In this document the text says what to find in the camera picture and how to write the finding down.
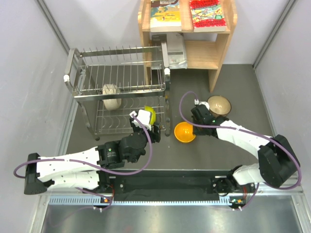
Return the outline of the cream ceramic bowl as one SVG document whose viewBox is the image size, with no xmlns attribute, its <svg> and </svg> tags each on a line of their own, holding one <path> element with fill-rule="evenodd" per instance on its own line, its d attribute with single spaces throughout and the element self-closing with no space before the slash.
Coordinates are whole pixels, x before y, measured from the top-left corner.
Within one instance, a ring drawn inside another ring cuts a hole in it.
<svg viewBox="0 0 311 233">
<path fill-rule="evenodd" d="M 121 99 L 116 98 L 116 95 L 121 91 L 115 84 L 105 84 L 102 89 L 103 95 L 109 96 L 109 98 L 104 99 L 104 107 L 108 111 L 114 111 L 120 108 Z"/>
</svg>

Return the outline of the lime green bowl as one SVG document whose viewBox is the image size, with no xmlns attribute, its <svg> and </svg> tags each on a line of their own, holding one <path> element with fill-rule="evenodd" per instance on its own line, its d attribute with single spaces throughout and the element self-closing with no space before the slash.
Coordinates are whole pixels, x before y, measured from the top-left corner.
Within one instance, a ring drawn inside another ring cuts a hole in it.
<svg viewBox="0 0 311 233">
<path fill-rule="evenodd" d="M 144 106 L 144 110 L 151 113 L 150 125 L 154 125 L 156 121 L 156 112 L 151 106 Z"/>
</svg>

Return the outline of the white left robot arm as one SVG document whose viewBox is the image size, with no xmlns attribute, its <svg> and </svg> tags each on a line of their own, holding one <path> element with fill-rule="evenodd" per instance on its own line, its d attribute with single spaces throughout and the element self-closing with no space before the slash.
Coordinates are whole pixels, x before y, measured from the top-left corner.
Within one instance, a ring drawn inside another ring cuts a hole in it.
<svg viewBox="0 0 311 233">
<path fill-rule="evenodd" d="M 43 157 L 38 153 L 28 155 L 24 194 L 42 194 L 56 188 L 83 188 L 106 192 L 110 180 L 106 174 L 136 163 L 145 155 L 148 144 L 160 142 L 161 126 L 155 123 L 144 131 L 133 125 L 133 132 L 121 140 L 106 142 L 88 150 L 58 157 Z"/>
</svg>

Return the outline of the steel two-tier dish rack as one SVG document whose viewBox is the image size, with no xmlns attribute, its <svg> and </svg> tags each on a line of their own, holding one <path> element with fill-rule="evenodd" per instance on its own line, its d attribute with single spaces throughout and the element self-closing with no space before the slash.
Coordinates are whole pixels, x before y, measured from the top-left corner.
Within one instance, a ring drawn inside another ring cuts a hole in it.
<svg viewBox="0 0 311 233">
<path fill-rule="evenodd" d="M 95 140 L 105 134 L 129 133 L 129 114 L 151 106 L 165 135 L 171 133 L 170 69 L 166 44 L 69 51 L 64 83 L 82 111 L 86 128 Z M 121 99 L 117 110 L 108 111 L 103 100 L 105 84 L 115 84 Z"/>
</svg>

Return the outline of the dark blue bowl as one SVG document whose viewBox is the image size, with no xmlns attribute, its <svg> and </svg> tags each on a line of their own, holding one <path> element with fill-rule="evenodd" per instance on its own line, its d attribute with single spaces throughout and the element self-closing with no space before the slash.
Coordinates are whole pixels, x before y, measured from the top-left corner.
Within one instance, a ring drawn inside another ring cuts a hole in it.
<svg viewBox="0 0 311 233">
<path fill-rule="evenodd" d="M 231 107 L 216 107 L 212 110 L 216 116 L 227 116 L 231 112 Z"/>
</svg>

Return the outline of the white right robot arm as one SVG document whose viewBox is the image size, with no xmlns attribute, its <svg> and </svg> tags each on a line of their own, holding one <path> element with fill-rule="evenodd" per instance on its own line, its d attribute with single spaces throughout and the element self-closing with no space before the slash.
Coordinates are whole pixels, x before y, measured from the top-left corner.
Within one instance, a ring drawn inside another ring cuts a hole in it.
<svg viewBox="0 0 311 233">
<path fill-rule="evenodd" d="M 255 164 L 236 166 L 228 172 L 226 184 L 230 191 L 238 192 L 250 183 L 265 183 L 281 189 L 294 173 L 301 172 L 300 162 L 286 137 L 261 135 L 224 116 L 214 117 L 206 104 L 195 105 L 191 113 L 194 134 L 229 142 L 257 159 Z"/>
</svg>

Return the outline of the orange bowl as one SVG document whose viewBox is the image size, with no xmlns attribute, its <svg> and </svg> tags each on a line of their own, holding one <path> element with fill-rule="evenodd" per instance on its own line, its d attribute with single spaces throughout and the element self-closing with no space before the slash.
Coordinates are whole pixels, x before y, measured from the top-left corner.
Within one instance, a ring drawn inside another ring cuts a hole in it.
<svg viewBox="0 0 311 233">
<path fill-rule="evenodd" d="M 190 143 L 196 138 L 196 135 L 193 134 L 192 125 L 185 121 L 175 126 L 174 136 L 181 143 Z"/>
</svg>

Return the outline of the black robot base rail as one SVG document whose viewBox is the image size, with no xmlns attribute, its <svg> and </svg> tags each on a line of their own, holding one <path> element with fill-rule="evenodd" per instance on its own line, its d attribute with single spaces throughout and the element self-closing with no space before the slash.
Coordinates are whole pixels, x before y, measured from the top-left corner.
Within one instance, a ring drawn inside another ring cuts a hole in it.
<svg viewBox="0 0 311 233">
<path fill-rule="evenodd" d="M 252 194 L 251 184 L 233 184 L 227 170 L 144 170 L 124 176 L 100 172 L 100 190 L 114 191 L 116 201 L 204 201 L 220 195 Z"/>
</svg>

